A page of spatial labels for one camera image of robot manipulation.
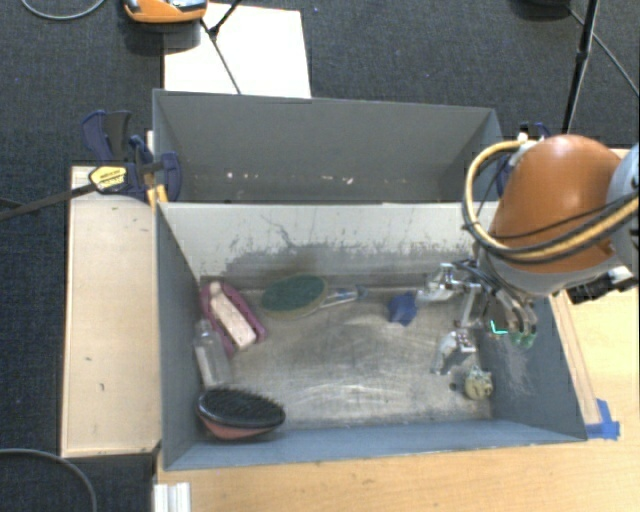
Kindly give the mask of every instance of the clear plastic bottle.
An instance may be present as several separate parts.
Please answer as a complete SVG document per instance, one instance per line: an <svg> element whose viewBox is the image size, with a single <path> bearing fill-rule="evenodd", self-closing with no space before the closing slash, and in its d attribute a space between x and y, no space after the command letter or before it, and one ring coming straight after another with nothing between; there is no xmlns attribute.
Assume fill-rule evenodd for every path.
<svg viewBox="0 0 640 512"><path fill-rule="evenodd" d="M193 350L205 389L229 384L232 381L231 366L220 335L205 319L196 323L195 333Z"/></svg>

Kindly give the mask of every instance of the wooden table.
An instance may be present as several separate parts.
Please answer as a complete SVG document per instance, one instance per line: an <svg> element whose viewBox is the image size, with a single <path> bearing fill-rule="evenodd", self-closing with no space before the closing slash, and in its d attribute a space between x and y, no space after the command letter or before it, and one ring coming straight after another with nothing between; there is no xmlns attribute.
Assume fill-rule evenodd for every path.
<svg viewBox="0 0 640 512"><path fill-rule="evenodd" d="M618 441L165 473L191 482L194 512L640 510L637 290L569 305Z"/></svg>

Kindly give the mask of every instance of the blue tape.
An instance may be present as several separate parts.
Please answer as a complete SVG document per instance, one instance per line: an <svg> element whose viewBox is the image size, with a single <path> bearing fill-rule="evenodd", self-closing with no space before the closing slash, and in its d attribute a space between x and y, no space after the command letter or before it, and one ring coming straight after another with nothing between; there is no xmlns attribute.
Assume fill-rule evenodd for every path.
<svg viewBox="0 0 640 512"><path fill-rule="evenodd" d="M612 439L618 440L620 437L620 422L613 421L611 419L611 413L609 412L609 406L605 400L596 398L598 409L600 410L600 416L602 417L601 423L592 425L585 425L587 430L587 437L589 439Z"/></svg>

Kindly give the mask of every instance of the orange object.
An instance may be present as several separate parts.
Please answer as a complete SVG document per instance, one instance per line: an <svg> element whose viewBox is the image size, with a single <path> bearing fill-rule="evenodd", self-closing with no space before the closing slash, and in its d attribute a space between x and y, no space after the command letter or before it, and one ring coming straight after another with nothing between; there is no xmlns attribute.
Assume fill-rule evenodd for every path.
<svg viewBox="0 0 640 512"><path fill-rule="evenodd" d="M141 23L183 23L201 19L207 0L124 0L124 10Z"/></svg>
<svg viewBox="0 0 640 512"><path fill-rule="evenodd" d="M498 204L491 234L508 247L551 240L583 224L595 214L528 236L519 236L602 207L620 158L597 141L578 135L545 139L526 151L516 165ZM613 254L608 238L572 256L545 264L513 264L548 274L584 270Z"/></svg>

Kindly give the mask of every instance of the gray carpet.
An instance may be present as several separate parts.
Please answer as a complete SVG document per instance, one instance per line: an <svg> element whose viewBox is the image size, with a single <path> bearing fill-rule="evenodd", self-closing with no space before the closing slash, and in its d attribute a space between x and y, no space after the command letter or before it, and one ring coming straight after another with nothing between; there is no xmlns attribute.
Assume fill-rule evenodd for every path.
<svg viewBox="0 0 640 512"><path fill-rule="evenodd" d="M33 0L69 12L87 0ZM265 0L302 11L316 97L493 107L503 132L521 121L560 129L581 27L516 0ZM584 15L584 0L574 1ZM601 2L596 32L638 83L640 2ZM56 23L19 0L0 17L0 197L28 202L64 190L90 160L79 122L128 109L132 132L151 127L161 86L161 39L134 27L117 0ZM606 144L638 141L638 100L594 46L573 131ZM56 452L65 300L66 208L0 224L0 447ZM149 457L83 461L99 510L149 504ZM0 460L0 510L89 510L82 489L35 461Z"/></svg>

